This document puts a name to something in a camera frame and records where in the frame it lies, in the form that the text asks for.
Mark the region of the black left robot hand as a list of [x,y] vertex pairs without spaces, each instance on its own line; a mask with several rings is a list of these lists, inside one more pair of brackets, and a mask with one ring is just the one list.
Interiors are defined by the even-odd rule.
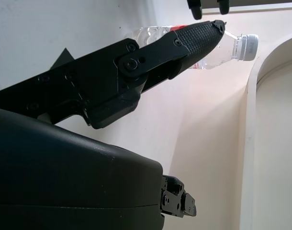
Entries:
[[[217,0],[219,11],[221,15],[229,13],[230,3],[229,0]],[[192,12],[194,19],[200,20],[202,18],[202,3],[200,0],[187,0],[189,9]]]

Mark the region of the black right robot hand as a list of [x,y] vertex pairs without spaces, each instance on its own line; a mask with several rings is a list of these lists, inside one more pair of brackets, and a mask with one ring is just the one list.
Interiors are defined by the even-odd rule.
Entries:
[[127,38],[0,90],[0,230],[160,230],[197,214],[194,198],[157,161],[70,132],[73,116],[104,128],[141,94],[221,41],[221,20],[187,25],[139,47]]

